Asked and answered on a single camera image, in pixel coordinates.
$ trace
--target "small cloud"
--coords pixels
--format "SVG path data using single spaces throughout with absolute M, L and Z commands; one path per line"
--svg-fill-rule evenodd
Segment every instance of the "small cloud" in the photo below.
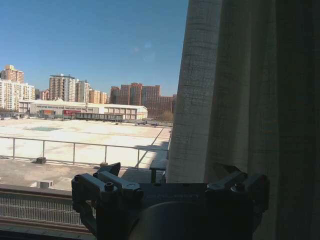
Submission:
M 152 47 L 151 42 L 146 42 L 146 43 L 144 44 L 144 48 L 145 48 L 145 49 L 150 49 L 151 47 Z

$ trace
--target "high-rise building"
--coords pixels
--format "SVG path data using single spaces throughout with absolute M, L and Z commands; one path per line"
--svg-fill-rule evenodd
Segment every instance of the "high-rise building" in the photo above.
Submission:
M 75 84 L 75 101 L 87 103 L 89 101 L 90 84 L 85 81 L 77 81 Z
M 91 104 L 100 103 L 100 91 L 93 90 L 93 89 L 89 91 L 89 103 Z
M 141 105 L 148 109 L 148 117 L 158 117 L 164 112 L 172 112 L 173 97 L 160 96 L 160 86 L 143 86 Z
M 129 105 L 130 103 L 130 85 L 121 85 L 116 96 L 116 104 Z
M 173 96 L 160 95 L 160 85 L 143 86 L 136 82 L 121 85 L 121 88 L 111 87 L 110 100 L 113 104 L 145 106 L 149 117 L 159 117 L 164 112 L 172 113 L 175 107 Z
M 6 65 L 4 70 L 0 72 L 0 79 L 23 84 L 25 82 L 25 74 L 23 71 L 15 69 L 13 65 Z
M 130 85 L 130 105 L 141 105 L 142 83 L 133 82 Z
M 41 100 L 49 100 L 49 89 L 46 89 L 44 91 L 40 91 L 40 99 Z
M 28 83 L 0 80 L 0 108 L 17 111 L 19 109 L 19 101 L 34 99 L 34 86 L 28 85 Z
M 122 84 L 121 88 L 112 86 L 110 91 L 110 100 L 112 104 L 130 104 L 130 85 Z
M 112 104 L 117 104 L 117 96 L 119 93 L 119 87 L 117 86 L 112 86 L 110 90 L 110 103 Z
M 62 99 L 66 102 L 76 100 L 76 79 L 73 76 L 51 75 L 49 78 L 49 99 Z
M 100 92 L 100 103 L 101 104 L 106 104 L 107 103 L 107 93 L 101 91 Z
M 34 92 L 35 92 L 35 99 L 36 100 L 40 99 L 40 90 L 39 90 L 39 88 L 34 89 Z

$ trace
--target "red sign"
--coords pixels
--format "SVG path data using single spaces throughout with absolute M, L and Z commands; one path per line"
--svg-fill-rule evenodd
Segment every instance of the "red sign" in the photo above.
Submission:
M 54 115 L 55 111 L 53 111 L 53 110 L 43 110 L 43 114 L 44 115 Z
M 71 116 L 72 113 L 81 113 L 81 111 L 80 110 L 63 110 L 64 116 Z

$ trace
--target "building facade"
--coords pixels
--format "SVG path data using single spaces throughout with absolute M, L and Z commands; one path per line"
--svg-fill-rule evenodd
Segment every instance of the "building facade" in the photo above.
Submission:
M 116 104 L 130 104 L 130 85 L 121 85 L 121 88 L 116 96 Z
M 112 86 L 110 90 L 110 103 L 111 104 L 117 104 L 117 95 L 119 93 L 119 87 Z
M 18 111 L 19 101 L 34 99 L 34 86 L 28 85 L 28 83 L 0 80 L 0 108 L 9 111 Z
M 160 85 L 143 86 L 141 104 L 148 109 L 148 116 L 155 118 L 164 112 L 172 112 L 173 97 L 160 96 Z
M 40 99 L 41 100 L 49 100 L 49 89 L 46 89 L 44 91 L 40 91 Z
M 77 81 L 75 84 L 75 101 L 87 103 L 89 101 L 90 84 L 87 81 Z
M 176 104 L 174 96 L 161 96 L 160 85 L 143 86 L 133 82 L 131 85 L 111 87 L 110 100 L 113 104 L 145 106 L 148 116 L 159 117 L 164 112 L 173 113 Z
M 15 69 L 13 65 L 6 65 L 4 70 L 0 72 L 0 79 L 23 84 L 25 82 L 25 74 L 23 71 Z
M 142 83 L 133 82 L 130 85 L 130 105 L 141 105 Z
M 93 89 L 89 91 L 89 103 L 91 104 L 100 103 L 100 91 L 93 90 Z
M 107 93 L 101 91 L 100 92 L 100 103 L 101 104 L 106 104 L 107 103 Z
M 73 76 L 51 75 L 49 78 L 49 99 L 76 100 L 76 79 Z
M 40 99 L 40 90 L 39 90 L 39 88 L 35 88 L 34 92 L 35 92 L 35 99 L 36 100 Z
M 148 117 L 148 110 L 144 106 L 120 105 L 120 104 L 94 104 L 84 102 L 67 102 L 58 100 L 34 100 L 31 102 L 20 101 L 19 108 L 23 112 L 29 108 L 30 114 L 41 114 L 44 111 L 51 112 L 55 116 L 63 116 L 65 111 L 92 114 L 123 115 L 123 119 L 141 120 Z

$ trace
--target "sheer curtain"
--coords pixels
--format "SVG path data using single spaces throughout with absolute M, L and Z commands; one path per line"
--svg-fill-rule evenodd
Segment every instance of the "sheer curtain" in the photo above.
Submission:
M 255 239 L 320 239 L 319 81 L 320 1 L 190 0 L 168 181 L 266 174 Z

